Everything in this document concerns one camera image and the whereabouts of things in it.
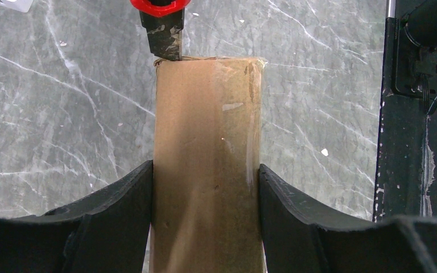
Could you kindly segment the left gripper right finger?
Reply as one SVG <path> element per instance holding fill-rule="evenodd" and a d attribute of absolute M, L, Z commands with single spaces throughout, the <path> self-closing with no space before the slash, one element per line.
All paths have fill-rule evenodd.
<path fill-rule="evenodd" d="M 375 223 L 333 209 L 259 168 L 268 272 L 437 272 L 437 217 Z"/>

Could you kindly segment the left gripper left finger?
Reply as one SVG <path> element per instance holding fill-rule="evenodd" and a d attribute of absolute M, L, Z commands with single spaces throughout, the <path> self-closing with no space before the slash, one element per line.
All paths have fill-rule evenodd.
<path fill-rule="evenodd" d="M 0 272 L 141 272 L 152 175 L 152 161 L 146 161 L 41 216 L 0 218 Z"/>

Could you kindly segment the brown cardboard express box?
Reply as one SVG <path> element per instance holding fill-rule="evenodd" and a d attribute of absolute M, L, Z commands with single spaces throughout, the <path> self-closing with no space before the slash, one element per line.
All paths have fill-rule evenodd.
<path fill-rule="evenodd" d="M 258 57 L 159 60 L 150 272 L 265 272 Z"/>

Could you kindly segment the red black utility knife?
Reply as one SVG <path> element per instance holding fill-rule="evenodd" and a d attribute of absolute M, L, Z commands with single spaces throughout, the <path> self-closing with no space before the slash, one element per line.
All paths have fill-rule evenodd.
<path fill-rule="evenodd" d="M 150 52 L 169 61 L 182 59 L 185 7 L 190 0 L 131 0 L 146 29 Z"/>

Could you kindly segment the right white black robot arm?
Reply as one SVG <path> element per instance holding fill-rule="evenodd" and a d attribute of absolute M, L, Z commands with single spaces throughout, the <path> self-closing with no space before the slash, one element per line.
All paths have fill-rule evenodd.
<path fill-rule="evenodd" d="M 418 47 L 437 47 L 437 0 L 425 1 L 409 14 L 406 33 Z"/>

